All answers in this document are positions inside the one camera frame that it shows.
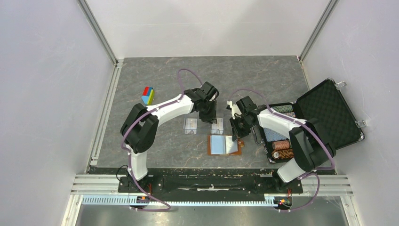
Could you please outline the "clear plastic card sleeve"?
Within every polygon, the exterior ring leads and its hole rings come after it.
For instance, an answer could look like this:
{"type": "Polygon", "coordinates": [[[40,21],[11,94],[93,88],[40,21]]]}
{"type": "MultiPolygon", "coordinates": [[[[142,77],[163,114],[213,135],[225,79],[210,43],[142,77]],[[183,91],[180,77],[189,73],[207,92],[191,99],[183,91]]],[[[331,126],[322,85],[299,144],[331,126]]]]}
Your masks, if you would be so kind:
{"type": "Polygon", "coordinates": [[[185,118],[183,131],[186,135],[223,135],[223,118],[216,118],[214,123],[201,121],[199,118],[185,118]]]}

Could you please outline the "brown leather card holder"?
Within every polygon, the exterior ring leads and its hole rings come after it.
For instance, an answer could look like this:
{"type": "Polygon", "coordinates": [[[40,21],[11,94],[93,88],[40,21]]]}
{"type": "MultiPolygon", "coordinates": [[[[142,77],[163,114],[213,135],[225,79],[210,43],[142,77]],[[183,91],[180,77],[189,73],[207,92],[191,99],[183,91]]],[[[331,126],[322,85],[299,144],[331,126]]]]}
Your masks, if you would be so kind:
{"type": "Polygon", "coordinates": [[[207,138],[207,154],[210,156],[241,155],[244,142],[233,141],[232,136],[209,135],[207,138]]]}

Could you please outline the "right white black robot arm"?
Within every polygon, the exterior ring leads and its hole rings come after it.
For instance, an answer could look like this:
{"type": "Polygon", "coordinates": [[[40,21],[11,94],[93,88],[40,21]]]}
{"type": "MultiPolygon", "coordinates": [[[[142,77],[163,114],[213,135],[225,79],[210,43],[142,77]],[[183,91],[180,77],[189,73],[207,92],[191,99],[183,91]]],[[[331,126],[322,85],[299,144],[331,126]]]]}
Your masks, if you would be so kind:
{"type": "Polygon", "coordinates": [[[293,118],[268,105],[256,105],[250,97],[244,97],[236,103],[227,101],[227,109],[231,112],[233,140],[253,134],[255,142],[259,144],[266,140],[264,128],[289,139],[293,158],[281,166],[271,180],[277,192],[286,191],[292,180],[322,170],[322,164],[333,160],[336,150],[317,119],[293,118]]]}

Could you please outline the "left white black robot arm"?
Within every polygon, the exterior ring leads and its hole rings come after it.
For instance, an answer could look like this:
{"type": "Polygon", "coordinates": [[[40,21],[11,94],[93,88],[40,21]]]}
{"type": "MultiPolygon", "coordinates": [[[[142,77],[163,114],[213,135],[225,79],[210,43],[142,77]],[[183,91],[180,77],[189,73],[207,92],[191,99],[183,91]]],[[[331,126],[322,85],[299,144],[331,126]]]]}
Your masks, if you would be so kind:
{"type": "Polygon", "coordinates": [[[121,148],[128,152],[130,186],[137,192],[148,186],[147,151],[153,145],[158,127],[185,114],[197,112],[202,122],[216,123],[218,89],[205,82],[200,88],[184,90],[177,97],[157,105],[136,104],[122,124],[121,148]]]}

